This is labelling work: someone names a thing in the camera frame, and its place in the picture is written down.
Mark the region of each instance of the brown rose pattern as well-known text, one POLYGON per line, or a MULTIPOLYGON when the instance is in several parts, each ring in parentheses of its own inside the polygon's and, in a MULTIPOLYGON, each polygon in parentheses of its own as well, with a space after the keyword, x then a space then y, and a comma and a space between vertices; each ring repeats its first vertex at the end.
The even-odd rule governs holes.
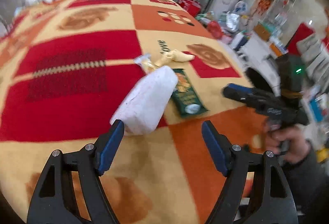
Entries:
POLYGON ((117 11, 115 7, 86 8, 75 12, 62 20, 59 30, 79 30, 104 21, 109 11, 117 11))
POLYGON ((198 56, 206 65, 214 69, 230 68, 230 62, 223 53, 204 44, 187 45, 189 51, 198 56))
MULTIPOLYGON (((40 173, 34 173, 25 185, 29 202, 39 177, 40 173)), ((80 186, 79 174, 72 172, 72 179, 80 215, 90 220, 80 186)), ((151 199, 136 186, 133 180, 127 177, 106 175, 100 179, 107 199, 121 224, 131 224, 142 220, 152 210, 151 199)))

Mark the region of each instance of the food package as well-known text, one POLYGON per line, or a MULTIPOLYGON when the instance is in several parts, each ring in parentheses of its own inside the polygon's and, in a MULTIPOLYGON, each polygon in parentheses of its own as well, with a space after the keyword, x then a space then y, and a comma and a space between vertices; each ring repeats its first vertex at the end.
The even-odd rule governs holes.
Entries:
POLYGON ((153 132, 177 85, 178 79, 168 66, 163 66, 140 79, 125 97, 110 120, 123 121, 125 135, 153 132))
POLYGON ((183 69, 173 69, 178 77, 178 84, 172 94, 172 99, 181 117, 202 114, 208 110, 203 106, 195 93, 183 69))
POLYGON ((152 63, 151 54, 149 53, 135 58, 134 63, 140 66, 146 74, 149 74, 158 68, 152 63))

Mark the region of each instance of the plastic wrapper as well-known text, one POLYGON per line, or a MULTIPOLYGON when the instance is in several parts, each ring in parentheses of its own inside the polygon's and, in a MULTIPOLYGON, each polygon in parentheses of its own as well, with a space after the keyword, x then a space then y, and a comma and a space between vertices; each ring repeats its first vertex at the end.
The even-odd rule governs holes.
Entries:
POLYGON ((207 18, 201 18, 199 20, 199 22, 202 23, 202 24, 204 24, 204 25, 206 25, 206 26, 208 26, 208 24, 211 22, 211 20, 209 20, 207 18))
POLYGON ((227 13, 226 14, 226 26, 227 29, 235 33, 239 30, 239 25, 240 25, 240 16, 238 14, 234 13, 227 13))
POLYGON ((206 19, 209 19, 209 20, 213 21, 213 20, 214 20, 213 17, 214 17, 214 13, 213 13, 213 11, 209 11, 209 12, 204 13, 204 14, 198 14, 198 15, 195 17, 195 19, 196 19, 197 21, 199 21, 201 18, 206 18, 206 19))
POLYGON ((137 57, 134 59, 134 63, 139 65, 146 74, 149 74, 158 68, 152 63, 151 54, 145 54, 137 57))
POLYGON ((207 112, 208 110, 201 103, 184 70, 173 70, 178 77, 178 83, 172 94, 172 99, 175 102, 181 117, 207 112))
POLYGON ((125 135, 153 132, 177 85, 178 79, 168 66, 163 66, 140 79, 120 104, 110 123, 123 121, 125 135))

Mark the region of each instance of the patterned blanket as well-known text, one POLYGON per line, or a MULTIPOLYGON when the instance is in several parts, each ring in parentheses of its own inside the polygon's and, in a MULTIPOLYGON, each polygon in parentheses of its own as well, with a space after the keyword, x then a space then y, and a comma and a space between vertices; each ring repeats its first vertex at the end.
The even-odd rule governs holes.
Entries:
MULTIPOLYGON (((0 41, 0 187, 23 220, 51 152, 77 151, 108 131, 144 75, 133 59, 148 52, 155 61, 174 49, 196 56, 169 66, 185 70, 209 111, 182 119, 170 101, 153 133, 124 137, 101 177, 122 224, 205 222, 225 178, 201 124, 210 119, 232 143, 251 143, 263 117, 221 94, 228 83, 250 83, 220 42, 172 0, 60 0, 16 17, 0 41)), ((73 178, 88 218, 76 172, 73 178)))

